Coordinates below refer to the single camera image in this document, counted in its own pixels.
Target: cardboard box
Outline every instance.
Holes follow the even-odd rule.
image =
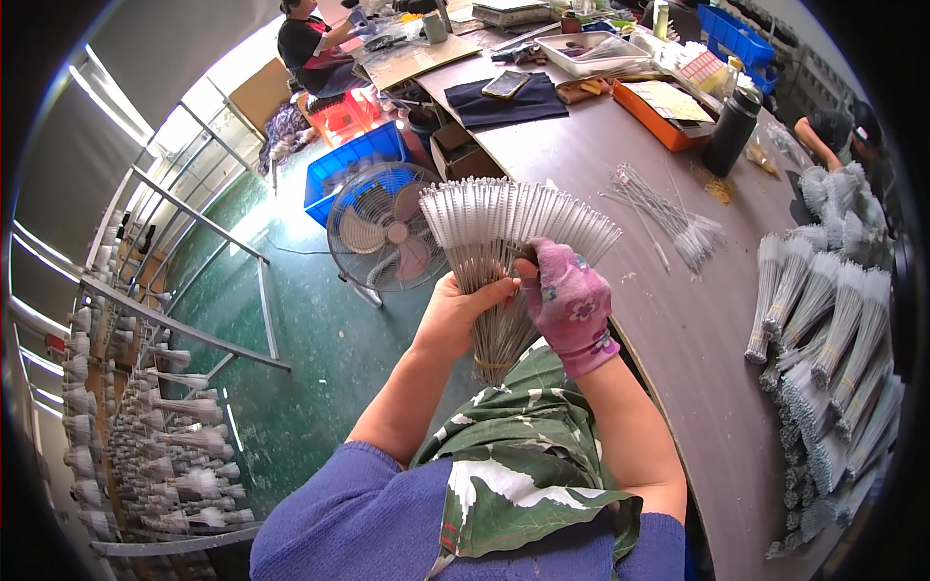
[[[445,180],[506,176],[491,156],[458,123],[451,123],[433,133],[430,146],[432,160],[436,163],[439,175]]]

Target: electric fan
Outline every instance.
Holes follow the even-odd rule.
[[[375,164],[349,178],[329,210],[326,238],[340,277],[379,307],[378,292],[413,288],[445,264],[419,193],[441,181],[411,164]]]

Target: apron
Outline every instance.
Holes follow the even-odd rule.
[[[461,406],[410,468],[443,456],[452,456],[452,472],[427,579],[456,556],[519,548],[590,522],[607,506],[615,564],[639,537],[643,499],[616,490],[601,462],[594,414],[549,347],[530,351],[503,385]]]

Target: scale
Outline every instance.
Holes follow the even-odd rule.
[[[472,18],[505,28],[550,19],[548,2],[542,0],[475,0]]]

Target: glove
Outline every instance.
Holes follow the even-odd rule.
[[[565,373],[583,376],[620,352],[607,330],[610,284],[571,246],[545,238],[530,243],[539,271],[538,278],[521,273],[529,316],[562,360]]]

